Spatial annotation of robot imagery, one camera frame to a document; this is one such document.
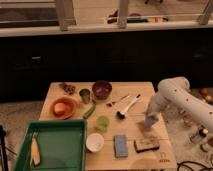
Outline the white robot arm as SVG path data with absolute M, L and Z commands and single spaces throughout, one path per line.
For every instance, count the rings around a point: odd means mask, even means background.
M 205 127 L 213 124 L 213 106 L 189 93 L 190 83 L 185 77 L 163 79 L 158 84 L 158 91 L 151 97 L 147 118 L 156 118 L 169 102 L 191 113 Z

